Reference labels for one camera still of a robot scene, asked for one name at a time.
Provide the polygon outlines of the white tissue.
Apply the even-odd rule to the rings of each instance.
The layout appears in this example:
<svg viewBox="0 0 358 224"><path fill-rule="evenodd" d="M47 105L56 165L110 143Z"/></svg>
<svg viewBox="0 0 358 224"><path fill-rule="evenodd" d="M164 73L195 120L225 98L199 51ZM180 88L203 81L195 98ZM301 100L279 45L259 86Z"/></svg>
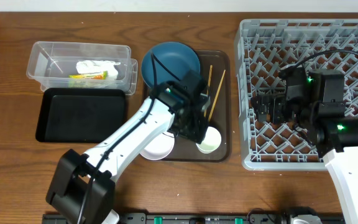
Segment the white tissue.
<svg viewBox="0 0 358 224"><path fill-rule="evenodd" d="M84 60L76 63L76 70L79 74L107 71L107 78L115 80L119 75L116 66L120 64L121 62L109 60Z"/></svg>

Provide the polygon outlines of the yellow snack wrapper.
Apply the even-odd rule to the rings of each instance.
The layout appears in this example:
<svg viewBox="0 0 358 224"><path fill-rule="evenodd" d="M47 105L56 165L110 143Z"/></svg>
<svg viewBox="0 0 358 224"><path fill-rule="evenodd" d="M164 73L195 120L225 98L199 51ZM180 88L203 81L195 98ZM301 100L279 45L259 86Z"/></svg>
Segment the yellow snack wrapper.
<svg viewBox="0 0 358 224"><path fill-rule="evenodd" d="M70 75L72 80L105 80L108 75L107 71L93 72L93 73L81 73L77 75Z"/></svg>

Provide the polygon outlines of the white cup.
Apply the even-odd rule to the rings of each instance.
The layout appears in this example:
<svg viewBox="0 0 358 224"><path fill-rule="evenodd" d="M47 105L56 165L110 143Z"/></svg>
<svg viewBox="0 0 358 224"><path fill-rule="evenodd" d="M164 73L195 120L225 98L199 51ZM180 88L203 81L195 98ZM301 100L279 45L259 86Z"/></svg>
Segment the white cup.
<svg viewBox="0 0 358 224"><path fill-rule="evenodd" d="M201 153L210 154L220 146L221 141L220 132L216 128L209 126L203 141L200 144L196 144L196 146Z"/></svg>

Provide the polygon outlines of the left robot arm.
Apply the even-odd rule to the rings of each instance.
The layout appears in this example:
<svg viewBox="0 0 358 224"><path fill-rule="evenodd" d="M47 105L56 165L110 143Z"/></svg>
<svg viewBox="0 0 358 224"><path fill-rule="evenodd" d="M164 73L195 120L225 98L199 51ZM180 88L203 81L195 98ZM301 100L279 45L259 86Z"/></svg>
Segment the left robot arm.
<svg viewBox="0 0 358 224"><path fill-rule="evenodd" d="M62 155L46 194L47 203L68 223L118 223L114 191L127 166L166 131L191 133L193 141L200 143L208 125L203 111L209 103L206 88L160 85L153 89L112 135L83 154L70 149Z"/></svg>

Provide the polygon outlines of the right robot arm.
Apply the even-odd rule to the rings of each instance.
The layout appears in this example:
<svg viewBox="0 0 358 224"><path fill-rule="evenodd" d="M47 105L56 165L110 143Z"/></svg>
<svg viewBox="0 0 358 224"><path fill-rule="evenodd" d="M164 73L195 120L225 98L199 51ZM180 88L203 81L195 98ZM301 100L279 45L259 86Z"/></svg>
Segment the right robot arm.
<svg viewBox="0 0 358 224"><path fill-rule="evenodd" d="M258 121L291 122L323 159L346 223L358 223L358 118L346 117L344 75L336 70L285 69L285 92L256 95L250 102Z"/></svg>

